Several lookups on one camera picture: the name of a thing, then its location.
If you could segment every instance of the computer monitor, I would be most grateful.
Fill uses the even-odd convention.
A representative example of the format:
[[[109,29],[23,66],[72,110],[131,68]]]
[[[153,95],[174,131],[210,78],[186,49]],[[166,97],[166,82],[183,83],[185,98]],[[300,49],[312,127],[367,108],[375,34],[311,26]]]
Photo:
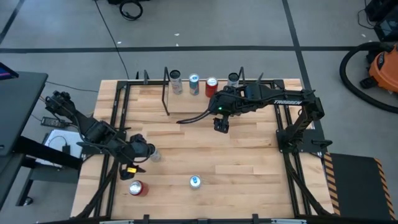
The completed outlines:
[[[18,73],[12,71],[9,67],[0,62],[0,80],[18,78],[18,76]]]

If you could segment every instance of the soda can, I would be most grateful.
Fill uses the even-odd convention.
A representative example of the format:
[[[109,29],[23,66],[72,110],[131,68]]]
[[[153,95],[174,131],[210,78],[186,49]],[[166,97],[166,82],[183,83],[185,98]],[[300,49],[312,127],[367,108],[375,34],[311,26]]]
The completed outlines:
[[[149,188],[148,185],[142,181],[135,180],[130,184],[129,192],[133,196],[143,197],[148,194]]]
[[[182,93],[181,73],[178,70],[170,72],[170,83],[172,84],[173,93],[177,95]]]
[[[189,180],[189,184],[193,190],[199,189],[201,186],[201,179],[199,176],[194,175]]]
[[[206,96],[211,97],[217,92],[218,81],[215,77],[210,77],[206,80]]]
[[[239,87],[239,75],[236,73],[229,74],[227,85],[235,88]]]
[[[192,95],[199,94],[199,75],[191,74],[189,76],[189,89]]]

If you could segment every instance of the black cable on floor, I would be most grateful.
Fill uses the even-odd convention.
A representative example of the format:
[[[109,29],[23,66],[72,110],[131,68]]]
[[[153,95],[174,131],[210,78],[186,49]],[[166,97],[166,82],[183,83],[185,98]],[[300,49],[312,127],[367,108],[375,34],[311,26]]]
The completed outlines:
[[[53,84],[53,85],[58,85],[58,86],[63,86],[63,87],[67,87],[67,88],[71,88],[73,90],[89,91],[89,92],[93,92],[93,93],[97,93],[98,92],[98,91],[95,91],[95,90],[83,90],[83,89],[79,89],[79,88],[75,88],[75,87],[67,86],[67,85],[62,85],[62,84],[58,84],[58,83],[54,83],[54,82],[50,82],[50,81],[46,81],[46,83]]]
[[[122,58],[122,56],[120,55],[118,46],[116,45],[116,41],[114,40],[113,35],[112,35],[112,33],[111,33],[111,31],[110,31],[108,25],[106,24],[105,18],[104,18],[104,16],[102,15],[102,12],[101,12],[101,10],[100,10],[100,7],[98,6],[97,0],[94,0],[94,2],[95,2],[95,5],[97,6],[97,9],[98,9],[98,12],[99,12],[99,14],[100,14],[100,16],[101,16],[101,18],[102,18],[102,21],[104,21],[105,27],[106,27],[106,29],[108,30],[109,35],[110,35],[111,38],[112,38],[114,48],[116,49],[116,51],[117,51],[117,53],[118,53],[118,55],[119,55],[120,61],[122,61],[122,64],[123,64],[123,67],[124,67],[124,71],[126,72],[127,79],[129,80],[129,79],[130,79],[129,72],[127,71],[127,68],[126,68],[126,65],[124,64],[123,58]]]

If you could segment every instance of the red soda can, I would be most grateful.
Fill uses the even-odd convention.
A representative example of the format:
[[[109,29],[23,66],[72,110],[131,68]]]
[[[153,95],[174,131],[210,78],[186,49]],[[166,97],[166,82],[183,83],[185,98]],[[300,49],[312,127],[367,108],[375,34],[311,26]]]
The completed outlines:
[[[143,183],[142,181],[139,180],[135,180],[130,184],[129,192],[133,196],[143,197],[148,194],[149,188],[146,183]]]
[[[206,96],[211,97],[217,92],[218,81],[215,77],[210,77],[206,80]]]

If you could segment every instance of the blue and silver can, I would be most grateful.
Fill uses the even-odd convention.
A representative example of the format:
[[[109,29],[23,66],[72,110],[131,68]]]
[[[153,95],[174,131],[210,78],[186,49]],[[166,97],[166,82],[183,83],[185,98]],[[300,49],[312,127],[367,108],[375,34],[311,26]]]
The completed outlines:
[[[200,177],[197,175],[192,176],[191,179],[189,180],[189,184],[192,189],[194,189],[194,190],[199,189],[201,186]]]
[[[189,89],[192,95],[199,94],[199,75],[191,74],[189,76]]]

